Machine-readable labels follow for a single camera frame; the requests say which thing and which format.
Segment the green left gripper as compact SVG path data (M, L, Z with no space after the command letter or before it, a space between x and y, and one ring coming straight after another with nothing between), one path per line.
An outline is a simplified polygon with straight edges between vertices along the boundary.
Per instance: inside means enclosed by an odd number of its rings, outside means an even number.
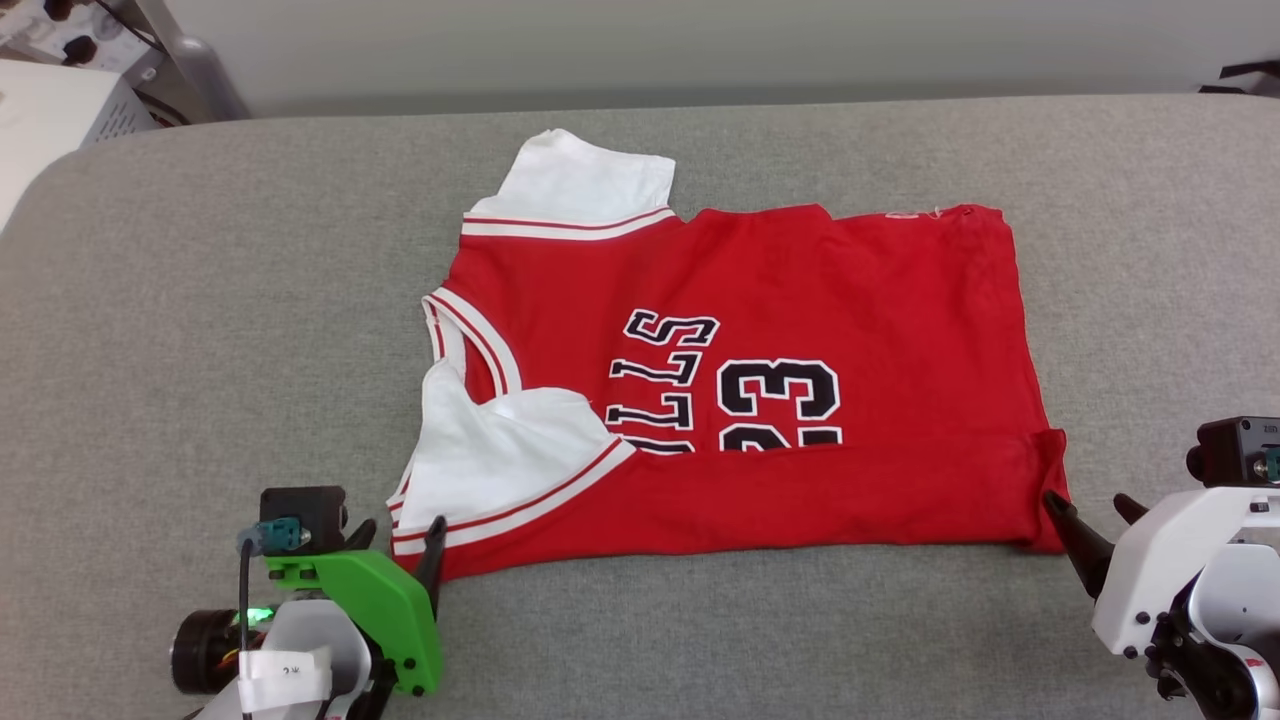
M396 665L396 689L421 697L436 692L444 669L439 596L448 521L435 516L422 534L413 571L369 550L378 521L361 521L346 534L340 552L266 556L269 577L291 591L320 591Z

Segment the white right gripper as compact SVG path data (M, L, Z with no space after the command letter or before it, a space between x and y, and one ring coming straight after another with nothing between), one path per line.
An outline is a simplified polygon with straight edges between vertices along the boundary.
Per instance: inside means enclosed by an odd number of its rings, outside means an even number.
M1130 528L1115 546L1056 491L1047 489L1042 503L1085 593L1096 601L1091 626L1114 655L1144 648L1151 633L1138 614L1167 612L1175 594L1239 530L1277 528L1277 491L1256 487L1183 491L1152 509L1116 493L1114 509Z

